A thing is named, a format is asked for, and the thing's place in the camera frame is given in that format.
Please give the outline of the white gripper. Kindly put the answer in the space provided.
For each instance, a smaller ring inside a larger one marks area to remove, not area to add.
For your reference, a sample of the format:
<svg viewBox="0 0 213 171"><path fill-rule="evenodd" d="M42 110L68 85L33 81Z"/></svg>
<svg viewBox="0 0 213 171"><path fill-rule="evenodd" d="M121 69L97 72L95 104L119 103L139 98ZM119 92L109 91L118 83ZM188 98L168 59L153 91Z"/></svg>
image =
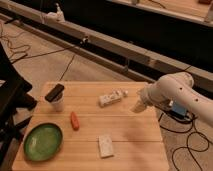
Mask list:
<svg viewBox="0 0 213 171"><path fill-rule="evenodd" d="M132 108L134 113L143 112L148 106L152 106L153 103L149 97L149 87L146 86L145 88L140 89L137 92L138 100Z"/></svg>

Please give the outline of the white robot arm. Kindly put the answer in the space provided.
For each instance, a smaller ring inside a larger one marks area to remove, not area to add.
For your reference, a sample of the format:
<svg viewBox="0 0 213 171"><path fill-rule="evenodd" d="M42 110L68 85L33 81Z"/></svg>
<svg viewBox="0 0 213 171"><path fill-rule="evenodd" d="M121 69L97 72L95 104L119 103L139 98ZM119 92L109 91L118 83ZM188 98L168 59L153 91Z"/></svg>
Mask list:
<svg viewBox="0 0 213 171"><path fill-rule="evenodd" d="M213 100L197 93L192 89L193 85L194 79L187 72L161 76L139 91L139 99L132 111L140 113L148 106L168 110L169 103L173 101L213 127Z"/></svg>

